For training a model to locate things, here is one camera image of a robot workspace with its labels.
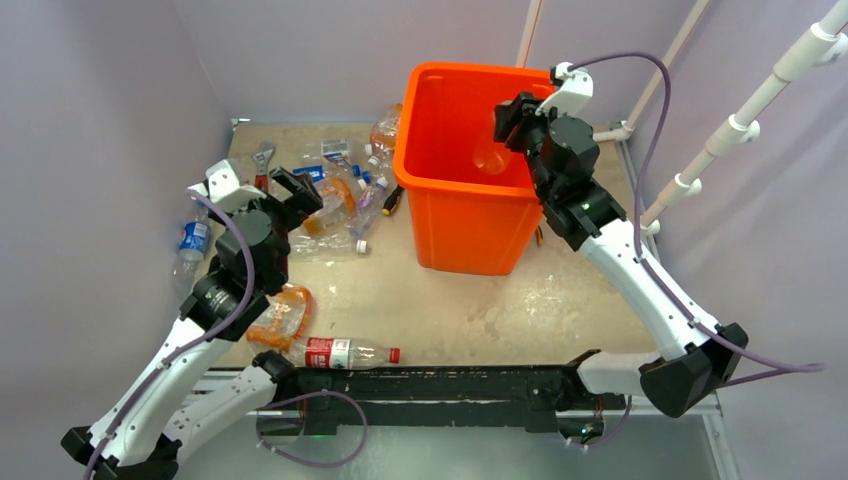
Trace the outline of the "orange label clear bottle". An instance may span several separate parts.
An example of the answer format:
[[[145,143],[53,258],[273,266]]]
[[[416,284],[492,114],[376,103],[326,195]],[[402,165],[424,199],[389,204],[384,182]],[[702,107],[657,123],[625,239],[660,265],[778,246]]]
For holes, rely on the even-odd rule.
[[[320,237],[345,226],[356,214],[353,192],[339,176],[329,176],[316,184],[323,207],[303,223],[310,237]]]

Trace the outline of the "large clear plastic bottle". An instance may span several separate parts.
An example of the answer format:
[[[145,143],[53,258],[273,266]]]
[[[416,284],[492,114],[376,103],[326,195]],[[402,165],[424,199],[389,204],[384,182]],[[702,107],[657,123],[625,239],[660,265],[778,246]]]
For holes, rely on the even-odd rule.
[[[290,232],[288,239],[291,257],[298,261],[344,261],[371,253],[371,245],[352,220],[328,225],[314,235],[301,226]]]

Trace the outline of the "orange plastic bin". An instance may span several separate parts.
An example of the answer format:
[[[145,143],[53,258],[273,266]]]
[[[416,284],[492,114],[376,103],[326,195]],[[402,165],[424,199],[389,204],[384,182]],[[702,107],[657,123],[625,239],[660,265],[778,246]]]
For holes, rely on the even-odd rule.
[[[513,271],[542,210],[523,156],[493,139],[494,108],[521,92],[552,90],[543,70],[450,62],[412,70],[393,170],[406,191],[420,266]]]

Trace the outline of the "red label cola bottle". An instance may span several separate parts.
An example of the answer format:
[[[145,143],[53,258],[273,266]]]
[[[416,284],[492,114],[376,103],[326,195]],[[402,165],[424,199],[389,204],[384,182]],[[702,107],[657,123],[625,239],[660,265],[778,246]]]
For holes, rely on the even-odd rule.
[[[289,358],[307,368],[331,370],[366,370],[398,365],[401,349],[353,338],[309,337],[293,344]]]

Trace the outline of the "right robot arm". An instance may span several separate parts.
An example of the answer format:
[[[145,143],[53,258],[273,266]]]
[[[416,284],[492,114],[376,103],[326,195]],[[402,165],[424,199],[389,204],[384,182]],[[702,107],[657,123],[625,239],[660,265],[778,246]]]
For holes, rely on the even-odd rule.
[[[645,354],[588,353],[564,376],[561,392],[576,407],[599,394],[647,399],[677,418],[733,375],[748,344],[736,323],[721,325],[647,251],[624,208],[594,178],[600,147],[585,121],[538,112],[527,92],[494,108],[495,142],[524,157],[552,231],[600,271],[653,338]]]

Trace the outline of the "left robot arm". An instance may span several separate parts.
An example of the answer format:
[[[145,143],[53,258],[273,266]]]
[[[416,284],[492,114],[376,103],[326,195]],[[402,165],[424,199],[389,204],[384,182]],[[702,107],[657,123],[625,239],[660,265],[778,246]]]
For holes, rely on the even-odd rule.
[[[241,339],[288,282],[289,233],[323,200],[311,177],[276,168],[288,195],[242,182],[228,161],[188,188],[224,231],[208,272],[193,286],[161,347],[129,390],[99,420],[61,441],[87,479],[171,479],[204,443],[249,411],[284,409],[297,399],[293,365],[268,352],[197,401],[189,394]]]

